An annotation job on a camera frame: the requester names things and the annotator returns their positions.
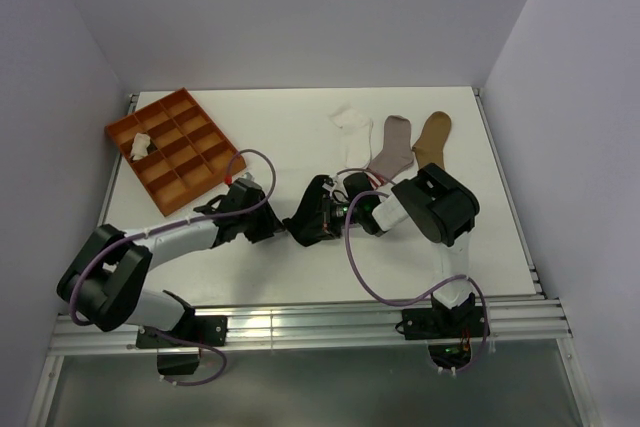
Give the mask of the grey sock red stripes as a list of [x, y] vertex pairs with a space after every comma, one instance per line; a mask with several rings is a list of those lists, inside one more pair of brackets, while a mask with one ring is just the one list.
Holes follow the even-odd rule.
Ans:
[[384, 123], [383, 146], [368, 168], [375, 183], [385, 185], [414, 163], [411, 149], [411, 122], [401, 116], [388, 116]]

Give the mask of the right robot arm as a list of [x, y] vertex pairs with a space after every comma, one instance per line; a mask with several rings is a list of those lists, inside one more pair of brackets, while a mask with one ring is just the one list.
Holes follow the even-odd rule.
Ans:
[[[486, 328], [486, 301], [469, 276], [470, 238], [480, 213], [476, 196], [435, 163], [394, 184], [388, 194], [371, 189], [366, 172], [355, 172], [345, 182], [353, 185], [345, 202], [323, 202], [323, 232], [344, 237], [352, 272], [376, 301], [409, 309], [423, 300], [430, 301], [427, 326], [422, 328], [409, 317], [403, 323], [405, 334], [452, 337]], [[369, 235], [382, 236], [406, 220], [413, 222], [434, 249], [430, 265], [437, 283], [412, 299], [391, 300], [376, 293], [360, 273], [351, 248], [350, 228], [358, 225]]]

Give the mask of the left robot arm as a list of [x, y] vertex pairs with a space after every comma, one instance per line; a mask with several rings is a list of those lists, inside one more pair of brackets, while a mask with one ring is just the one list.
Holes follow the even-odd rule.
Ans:
[[189, 253], [217, 248], [242, 234], [251, 243], [284, 230], [268, 203], [270, 194], [239, 178], [224, 195], [194, 209], [183, 220], [123, 231], [97, 227], [59, 280], [56, 293], [73, 321], [103, 332], [124, 324], [157, 330], [172, 346], [198, 337], [195, 308], [169, 291], [144, 288], [149, 272]]

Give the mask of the tan brown sock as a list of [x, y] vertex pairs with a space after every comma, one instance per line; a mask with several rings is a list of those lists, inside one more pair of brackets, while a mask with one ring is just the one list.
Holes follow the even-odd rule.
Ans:
[[444, 148], [451, 128], [451, 118], [442, 111], [432, 113], [425, 121], [420, 136], [412, 146], [420, 169], [431, 163], [445, 169]]

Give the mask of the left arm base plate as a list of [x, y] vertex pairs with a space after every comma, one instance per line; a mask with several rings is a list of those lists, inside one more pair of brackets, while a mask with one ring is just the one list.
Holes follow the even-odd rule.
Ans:
[[165, 333], [171, 339], [159, 336], [145, 327], [143, 332], [138, 332], [135, 346], [139, 349], [194, 347], [196, 344], [223, 347], [226, 344], [227, 331], [227, 316], [196, 315], [183, 326]]

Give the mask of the black sock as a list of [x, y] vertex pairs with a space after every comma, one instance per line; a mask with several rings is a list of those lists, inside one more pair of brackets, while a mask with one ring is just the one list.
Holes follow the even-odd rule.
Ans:
[[282, 220], [288, 233], [303, 247], [331, 239], [324, 228], [323, 201], [329, 194], [325, 188], [328, 179], [325, 174], [314, 176], [304, 191], [294, 215]]

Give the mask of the cream brown striped sock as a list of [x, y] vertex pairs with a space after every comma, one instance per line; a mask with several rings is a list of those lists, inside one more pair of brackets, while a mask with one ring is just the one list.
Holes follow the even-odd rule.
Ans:
[[130, 150], [130, 160], [137, 162], [156, 150], [151, 137], [145, 133], [137, 133]]

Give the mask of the orange compartment tray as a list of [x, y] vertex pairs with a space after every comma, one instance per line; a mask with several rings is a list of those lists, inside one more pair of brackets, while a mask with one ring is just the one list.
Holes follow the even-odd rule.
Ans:
[[[219, 126], [182, 88], [105, 127], [160, 213], [167, 217], [246, 169]], [[156, 150], [137, 162], [130, 150], [137, 133]]]

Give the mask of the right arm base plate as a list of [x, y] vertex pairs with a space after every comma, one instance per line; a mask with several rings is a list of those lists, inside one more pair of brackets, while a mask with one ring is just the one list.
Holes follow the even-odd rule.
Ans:
[[484, 311], [479, 306], [404, 309], [395, 330], [408, 341], [462, 339], [464, 335], [482, 338], [490, 333]]

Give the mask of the aluminium frame rail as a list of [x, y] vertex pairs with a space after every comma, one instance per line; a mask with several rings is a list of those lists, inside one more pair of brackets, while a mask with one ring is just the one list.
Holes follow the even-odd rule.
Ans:
[[[201, 309], [199, 316], [222, 315], [228, 320], [226, 351], [290, 350], [396, 346], [404, 337], [395, 325], [401, 311], [377, 303], [289, 307]], [[490, 339], [500, 341], [557, 340], [572, 336], [558, 300], [534, 298], [492, 302]], [[125, 325], [105, 333], [79, 327], [69, 317], [57, 318], [48, 354], [82, 356], [141, 354], [135, 347], [138, 330]]]

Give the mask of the white sock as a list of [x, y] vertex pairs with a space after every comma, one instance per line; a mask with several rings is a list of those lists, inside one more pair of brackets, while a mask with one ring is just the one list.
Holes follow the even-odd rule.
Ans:
[[344, 166], [367, 167], [372, 158], [372, 119], [350, 104], [338, 107], [328, 118], [339, 130], [339, 145]]

